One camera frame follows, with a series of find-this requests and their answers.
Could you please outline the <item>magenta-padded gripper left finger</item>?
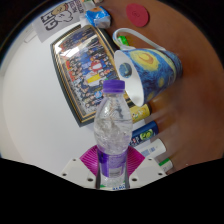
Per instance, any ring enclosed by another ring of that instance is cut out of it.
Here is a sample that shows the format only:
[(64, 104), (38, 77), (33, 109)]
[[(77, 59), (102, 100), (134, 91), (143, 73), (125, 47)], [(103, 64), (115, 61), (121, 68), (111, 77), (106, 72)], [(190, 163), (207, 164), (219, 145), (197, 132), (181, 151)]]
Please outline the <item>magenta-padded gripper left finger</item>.
[(72, 158), (61, 172), (61, 177), (84, 188), (95, 189), (98, 175), (97, 147), (88, 149), (80, 158)]

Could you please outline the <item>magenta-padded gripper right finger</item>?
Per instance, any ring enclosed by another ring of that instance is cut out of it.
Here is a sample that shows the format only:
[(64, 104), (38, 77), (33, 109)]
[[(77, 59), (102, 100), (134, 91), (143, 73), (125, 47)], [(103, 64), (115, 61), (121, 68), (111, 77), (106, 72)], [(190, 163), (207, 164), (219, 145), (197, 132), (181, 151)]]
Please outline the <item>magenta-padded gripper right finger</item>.
[(145, 158), (133, 147), (128, 148), (126, 170), (130, 189), (143, 187), (166, 176), (154, 158)]

